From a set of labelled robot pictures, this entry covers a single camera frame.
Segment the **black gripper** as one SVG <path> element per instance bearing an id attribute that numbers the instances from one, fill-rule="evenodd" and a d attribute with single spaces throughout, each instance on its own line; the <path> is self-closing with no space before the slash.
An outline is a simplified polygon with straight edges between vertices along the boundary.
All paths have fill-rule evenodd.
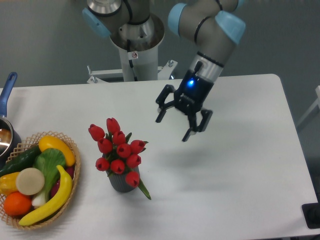
<path id="1" fill-rule="evenodd" d="M 182 138 L 183 142 L 187 142 L 191 135 L 204 132 L 213 111 L 201 108 L 213 85 L 212 82 L 196 76 L 191 70 L 186 72 L 177 90 L 173 85 L 166 84 L 155 100 L 158 104 L 158 116 L 155 122 L 160 123 L 167 110 L 175 108 L 187 115 L 189 122 L 189 129 Z M 170 94 L 173 94 L 173 100 L 165 102 Z M 200 124 L 197 125 L 196 113 L 199 111 L 202 119 Z"/>

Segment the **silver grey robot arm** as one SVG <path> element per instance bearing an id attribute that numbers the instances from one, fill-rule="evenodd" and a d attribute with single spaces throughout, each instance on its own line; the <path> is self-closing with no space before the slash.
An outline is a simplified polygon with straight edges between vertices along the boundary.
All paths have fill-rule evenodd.
<path id="1" fill-rule="evenodd" d="M 178 3 L 169 12 L 167 25 L 179 37 L 198 46 L 198 51 L 178 88 L 166 85 L 156 99 L 157 122 L 175 108 L 187 116 L 183 137 L 205 131 L 213 112 L 203 103 L 245 32 L 246 24 L 234 15 L 241 0 L 198 0 Z M 118 48 L 126 82 L 158 78 L 158 47 L 164 24 L 150 11 L 147 0 L 89 0 L 82 10 L 86 24 Z"/>

